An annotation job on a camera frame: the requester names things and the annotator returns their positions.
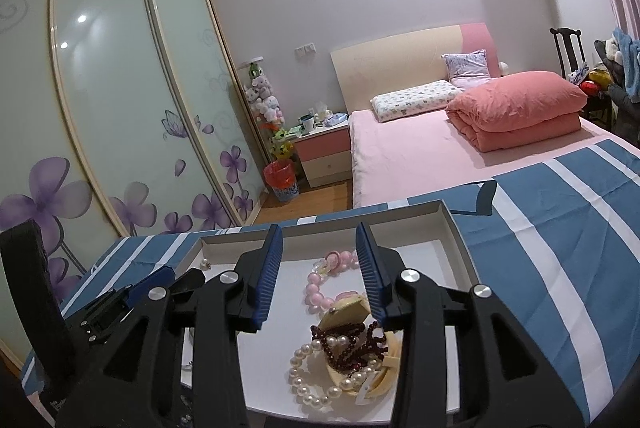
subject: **mug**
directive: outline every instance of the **mug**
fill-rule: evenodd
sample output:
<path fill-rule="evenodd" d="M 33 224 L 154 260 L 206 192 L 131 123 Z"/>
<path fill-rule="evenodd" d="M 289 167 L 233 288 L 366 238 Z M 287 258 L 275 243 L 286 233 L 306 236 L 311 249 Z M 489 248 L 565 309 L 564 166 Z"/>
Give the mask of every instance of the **mug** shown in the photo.
<path fill-rule="evenodd" d="M 316 119 L 311 114 L 302 116 L 302 118 L 300 118 L 300 123 L 302 123 L 302 131 L 304 134 L 313 132 L 316 128 Z"/>

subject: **blue and white striped sheet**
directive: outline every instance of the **blue and white striped sheet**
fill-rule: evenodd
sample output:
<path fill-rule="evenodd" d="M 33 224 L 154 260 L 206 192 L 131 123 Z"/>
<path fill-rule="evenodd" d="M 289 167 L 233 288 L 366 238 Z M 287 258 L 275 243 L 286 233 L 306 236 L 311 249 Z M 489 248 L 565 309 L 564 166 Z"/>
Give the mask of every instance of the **blue and white striped sheet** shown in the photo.
<path fill-rule="evenodd" d="M 574 396 L 586 420 L 610 401 L 640 355 L 640 159 L 613 141 L 495 177 L 493 214 L 455 215 L 483 283 L 494 289 Z M 283 226 L 328 221 L 442 199 L 476 209 L 478 184 Z M 111 287 L 176 267 L 202 235 L 120 240 L 63 307 L 69 315 Z M 30 358 L 22 384 L 37 388 Z"/>

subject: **pink drawer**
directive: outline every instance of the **pink drawer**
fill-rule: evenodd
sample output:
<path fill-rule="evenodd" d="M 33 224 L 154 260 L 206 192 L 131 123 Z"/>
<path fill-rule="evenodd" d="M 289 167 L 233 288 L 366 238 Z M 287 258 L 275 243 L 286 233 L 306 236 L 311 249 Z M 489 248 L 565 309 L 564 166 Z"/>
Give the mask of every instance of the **pink drawer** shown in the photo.
<path fill-rule="evenodd" d="M 318 137 L 310 137 L 296 142 L 296 150 L 300 161 L 309 161 L 338 152 L 351 150 L 351 137 L 349 129 L 328 132 Z"/>

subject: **frosted glass door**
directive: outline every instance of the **frosted glass door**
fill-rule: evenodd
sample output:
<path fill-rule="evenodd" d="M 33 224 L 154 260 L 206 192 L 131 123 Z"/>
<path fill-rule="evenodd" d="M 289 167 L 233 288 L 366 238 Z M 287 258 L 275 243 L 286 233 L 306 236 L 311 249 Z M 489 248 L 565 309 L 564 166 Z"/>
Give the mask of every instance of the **frosted glass door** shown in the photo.
<path fill-rule="evenodd" d="M 264 183 L 262 158 L 226 66 L 206 0 L 156 0 L 166 48 L 200 138 L 242 218 Z"/>
<path fill-rule="evenodd" d="M 0 230 L 40 225 L 53 292 L 62 301 L 117 239 L 84 179 L 58 106 L 47 0 L 0 0 Z M 0 264 L 0 338 L 30 349 Z"/>
<path fill-rule="evenodd" d="M 145 0 L 55 0 L 55 18 L 82 147 L 127 230 L 229 227 L 178 116 Z"/>

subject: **pink headboard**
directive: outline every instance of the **pink headboard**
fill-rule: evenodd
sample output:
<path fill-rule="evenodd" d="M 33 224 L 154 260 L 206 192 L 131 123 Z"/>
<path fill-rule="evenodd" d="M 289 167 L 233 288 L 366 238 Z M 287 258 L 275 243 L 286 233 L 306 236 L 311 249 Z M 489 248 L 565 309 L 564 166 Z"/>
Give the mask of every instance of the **pink headboard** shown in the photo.
<path fill-rule="evenodd" d="M 494 39 L 485 24 L 462 24 L 387 36 L 331 53 L 348 112 L 370 109 L 379 94 L 447 79 L 445 53 L 486 49 L 489 74 L 500 76 Z"/>

